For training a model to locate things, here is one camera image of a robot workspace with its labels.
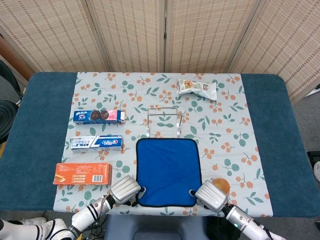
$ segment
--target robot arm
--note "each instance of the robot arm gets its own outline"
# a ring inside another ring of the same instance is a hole
[[[140,191],[139,184],[126,176],[110,189],[110,194],[100,197],[72,216],[67,228],[62,219],[50,220],[42,225],[16,225],[0,219],[0,240],[74,240],[100,215],[109,212],[114,204],[124,204]]]
[[[195,197],[199,203],[204,204],[213,212],[222,211],[225,218],[251,240],[285,240],[270,232],[239,207],[228,204],[227,195],[208,180],[198,189]]]
[[[110,189],[110,195],[103,196],[89,204],[86,208],[72,216],[71,226],[68,229],[56,232],[51,236],[51,240],[73,240],[91,224],[93,224],[101,214],[109,212],[114,204],[124,204],[140,191],[140,185],[130,176],[126,176]]]

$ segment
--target blue toothpaste box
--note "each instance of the blue toothpaste box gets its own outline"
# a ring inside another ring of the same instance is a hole
[[[126,112],[121,110],[74,111],[75,124],[120,124],[126,122]]]
[[[75,136],[71,140],[71,150],[74,153],[122,150],[121,135],[106,136]]]

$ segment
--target cookie image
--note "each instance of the cookie image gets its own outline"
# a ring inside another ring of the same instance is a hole
[[[107,120],[108,119],[108,117],[109,117],[109,112],[108,111],[101,110],[100,113],[101,113],[101,119],[102,120]]]
[[[98,120],[100,117],[101,117],[101,113],[99,111],[97,111],[97,110],[92,111],[91,114],[90,114],[90,118],[93,121]]]

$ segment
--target toothpaste box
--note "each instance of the toothpaste box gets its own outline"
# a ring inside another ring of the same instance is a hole
[[[110,185],[112,165],[109,163],[58,163],[55,185]]]
[[[121,110],[74,111],[75,124],[120,124],[126,122],[126,112]]]
[[[74,153],[122,150],[121,135],[106,136],[75,136],[71,140],[71,150]]]

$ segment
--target orange box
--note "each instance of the orange box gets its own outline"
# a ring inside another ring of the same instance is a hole
[[[58,163],[55,167],[55,185],[110,185],[110,163]]]

